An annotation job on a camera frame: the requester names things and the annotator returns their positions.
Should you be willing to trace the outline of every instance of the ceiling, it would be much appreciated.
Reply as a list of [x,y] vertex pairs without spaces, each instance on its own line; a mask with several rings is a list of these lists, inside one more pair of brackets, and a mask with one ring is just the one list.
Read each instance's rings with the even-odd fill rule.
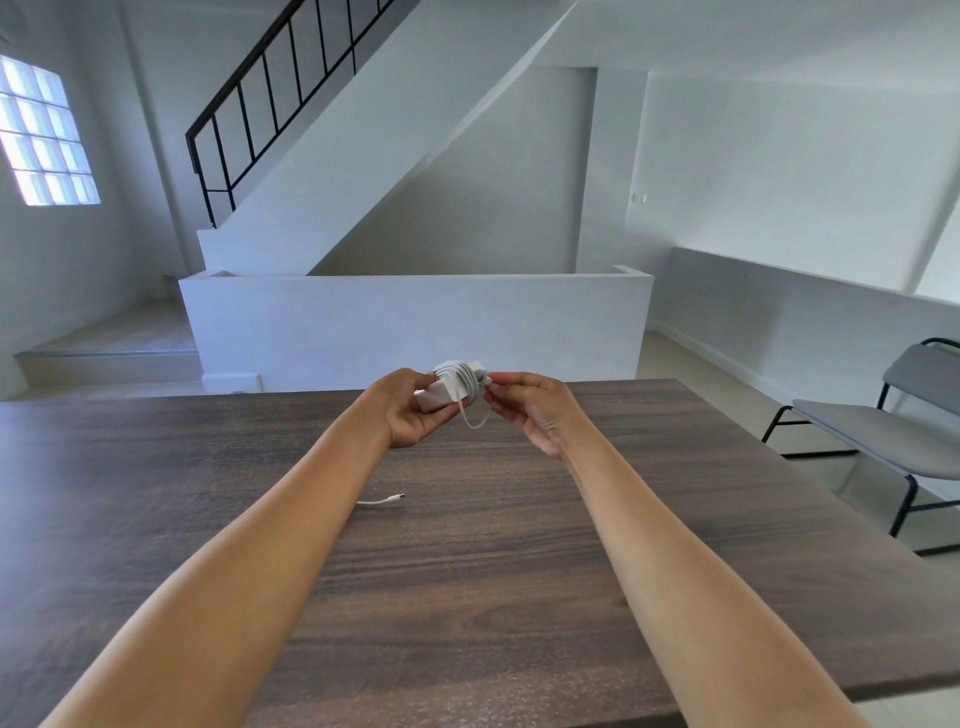
[[580,0],[537,63],[960,90],[957,0]]

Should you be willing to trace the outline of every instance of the hand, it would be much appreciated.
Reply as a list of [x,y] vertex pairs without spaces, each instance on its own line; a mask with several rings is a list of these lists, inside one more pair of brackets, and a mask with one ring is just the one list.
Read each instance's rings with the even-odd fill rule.
[[409,448],[460,411],[456,404],[429,414],[420,411],[414,391],[426,389],[436,380],[432,372],[422,375],[412,369],[399,369],[371,384],[357,402],[370,403],[377,415],[383,416],[390,430],[391,448]]
[[513,423],[530,442],[550,457],[560,459],[561,435],[589,423],[563,382],[525,372],[490,372],[493,384],[484,399],[504,420]]

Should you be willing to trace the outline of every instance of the glass block window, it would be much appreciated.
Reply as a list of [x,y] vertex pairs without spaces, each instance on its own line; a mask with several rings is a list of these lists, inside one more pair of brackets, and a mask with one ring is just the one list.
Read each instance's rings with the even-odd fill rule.
[[0,56],[0,142],[27,205],[99,205],[60,76]]

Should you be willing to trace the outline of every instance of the person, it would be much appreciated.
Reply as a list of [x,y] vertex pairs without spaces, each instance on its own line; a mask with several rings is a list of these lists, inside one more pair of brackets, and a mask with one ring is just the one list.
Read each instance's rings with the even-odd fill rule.
[[[485,399],[569,469],[644,638],[693,728],[867,726],[787,626],[661,503],[554,379],[492,373]],[[459,411],[420,412],[433,375],[377,381],[260,500],[177,569],[44,721],[240,725],[389,448]]]

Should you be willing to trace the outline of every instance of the wooden table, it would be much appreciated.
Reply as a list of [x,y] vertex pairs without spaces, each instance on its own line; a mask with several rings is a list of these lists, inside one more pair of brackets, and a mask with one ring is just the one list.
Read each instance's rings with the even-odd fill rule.
[[[960,683],[960,582],[675,380],[574,390],[851,697]],[[353,396],[0,405],[0,725],[36,725]],[[351,518],[252,725],[679,722],[559,464],[496,418],[457,422],[367,494],[398,491]]]

